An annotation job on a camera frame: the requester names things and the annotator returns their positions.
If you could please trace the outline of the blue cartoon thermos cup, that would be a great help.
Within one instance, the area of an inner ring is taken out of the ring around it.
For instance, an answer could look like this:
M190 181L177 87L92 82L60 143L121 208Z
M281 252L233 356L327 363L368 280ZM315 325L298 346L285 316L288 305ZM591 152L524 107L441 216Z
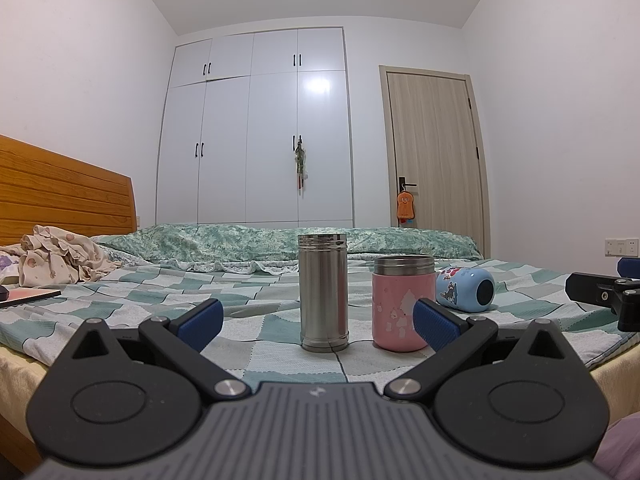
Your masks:
M462 312L487 311L495 297L495 280L481 268L448 266L436 278L435 300Z

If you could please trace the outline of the pink thermos cup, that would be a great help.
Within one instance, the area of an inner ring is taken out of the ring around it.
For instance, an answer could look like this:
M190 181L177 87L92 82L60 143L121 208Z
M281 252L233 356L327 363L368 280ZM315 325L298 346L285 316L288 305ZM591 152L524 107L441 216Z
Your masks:
M434 259L404 255L377 258L372 274L372 338L380 348L416 352L426 342L413 327L413 308L435 298Z

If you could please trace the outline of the stainless steel tall cup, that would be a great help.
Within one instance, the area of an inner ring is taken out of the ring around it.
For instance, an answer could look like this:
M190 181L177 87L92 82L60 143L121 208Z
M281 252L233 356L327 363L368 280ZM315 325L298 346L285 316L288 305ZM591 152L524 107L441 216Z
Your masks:
M300 343L311 352L348 346L347 240L345 234L298 237Z

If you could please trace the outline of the checkered green bed sheet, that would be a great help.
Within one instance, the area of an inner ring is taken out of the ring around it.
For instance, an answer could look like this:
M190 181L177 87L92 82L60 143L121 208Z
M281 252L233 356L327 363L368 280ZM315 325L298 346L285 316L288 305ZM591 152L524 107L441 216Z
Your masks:
M618 330L608 309L570 301L563 274L500 260L477 264L497 285L486 315L502 327L550 318L589 368L638 344L638 336ZM136 327L154 314L176 318L206 299L222 303L224 325L203 356L252 386L262 380L382 386L432 352L394 353L374 344L371 275L370 263L352 260L348 265L347 349L312 354L300 346L295 273L199 274L124 266L98 282L63 286L53 298L3 308L2 387L29 396L87 318L102 318L113 328Z

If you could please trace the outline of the lilac sleeve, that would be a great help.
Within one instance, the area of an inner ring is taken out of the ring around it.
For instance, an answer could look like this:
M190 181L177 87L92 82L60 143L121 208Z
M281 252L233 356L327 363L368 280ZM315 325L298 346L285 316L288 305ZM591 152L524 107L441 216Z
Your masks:
M608 427L593 463L614 479L640 479L639 412Z

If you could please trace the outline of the pink tablet on bed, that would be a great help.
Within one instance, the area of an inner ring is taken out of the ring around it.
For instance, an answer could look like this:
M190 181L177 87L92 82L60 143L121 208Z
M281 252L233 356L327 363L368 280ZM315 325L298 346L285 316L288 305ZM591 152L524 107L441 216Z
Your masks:
M17 306L18 304L27 304L28 302L33 302L40 299L49 299L60 295L61 292L58 289L38 289L25 287L7 289L6 287L1 287L0 307L13 307Z

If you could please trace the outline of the crumpled beige patterned clothes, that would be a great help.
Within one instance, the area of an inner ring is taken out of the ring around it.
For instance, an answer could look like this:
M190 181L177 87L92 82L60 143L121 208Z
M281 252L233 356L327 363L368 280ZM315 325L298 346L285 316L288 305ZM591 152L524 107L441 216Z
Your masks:
M95 282L122 266L90 237L55 226L34 226L18 243L2 246L1 261L9 263L1 279L21 287Z

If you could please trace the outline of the green floral duvet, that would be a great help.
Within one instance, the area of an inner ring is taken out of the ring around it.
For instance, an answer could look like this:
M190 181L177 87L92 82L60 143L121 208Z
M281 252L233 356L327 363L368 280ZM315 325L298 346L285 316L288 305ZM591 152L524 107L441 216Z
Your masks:
M125 235L99 235L92 240L122 261L144 260L205 272L223 266L284 266L297 259L299 237L319 234L344 235L347 252L356 257L483 258L471 237L448 231L401 228L266 229L239 224L159 224Z

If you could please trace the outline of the orange plush door hanger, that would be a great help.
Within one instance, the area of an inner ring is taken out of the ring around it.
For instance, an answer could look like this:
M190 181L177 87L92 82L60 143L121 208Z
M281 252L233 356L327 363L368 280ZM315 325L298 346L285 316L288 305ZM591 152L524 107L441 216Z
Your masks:
M397 195L396 204L396 218L399 224L403 226L408 222L413 222L416 218L413 195L408 191L401 191Z

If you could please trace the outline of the light wooden door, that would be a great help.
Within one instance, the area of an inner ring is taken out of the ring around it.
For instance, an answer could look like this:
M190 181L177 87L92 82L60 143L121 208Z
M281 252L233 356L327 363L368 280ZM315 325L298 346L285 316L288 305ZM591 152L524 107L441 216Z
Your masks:
M382 65L382 104L390 187L396 218L398 178L416 188L415 229L471 237L490 255L488 180L480 116L468 74Z

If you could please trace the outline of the orange wooden headboard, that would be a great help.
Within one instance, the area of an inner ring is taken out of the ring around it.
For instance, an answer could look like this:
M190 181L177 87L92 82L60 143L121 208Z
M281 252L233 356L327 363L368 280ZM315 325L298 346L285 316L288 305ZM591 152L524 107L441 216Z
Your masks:
M34 226L118 235L138 228L131 179L25 142L1 138L1 243Z

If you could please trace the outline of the green hanging charm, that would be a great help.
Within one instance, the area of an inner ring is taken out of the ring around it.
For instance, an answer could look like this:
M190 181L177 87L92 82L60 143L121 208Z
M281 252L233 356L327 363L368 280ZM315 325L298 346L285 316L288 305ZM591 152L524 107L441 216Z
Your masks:
M294 136L294 159L296 167L296 186L299 194L304 192L306 179L306 152L302 136Z

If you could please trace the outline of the white built-in wardrobe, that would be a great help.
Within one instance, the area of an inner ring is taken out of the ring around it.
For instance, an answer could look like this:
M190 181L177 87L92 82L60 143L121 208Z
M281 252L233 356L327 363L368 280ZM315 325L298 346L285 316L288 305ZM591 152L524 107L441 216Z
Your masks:
M160 130L155 220L352 226L352 136L338 27L176 47ZM296 186L294 136L306 152Z

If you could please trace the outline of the white wall socket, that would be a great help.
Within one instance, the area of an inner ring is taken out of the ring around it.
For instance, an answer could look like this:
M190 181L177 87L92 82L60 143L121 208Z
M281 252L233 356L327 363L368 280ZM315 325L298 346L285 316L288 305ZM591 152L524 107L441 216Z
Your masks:
M638 258L639 249L638 237L607 238L604 241L604 254L607 257Z

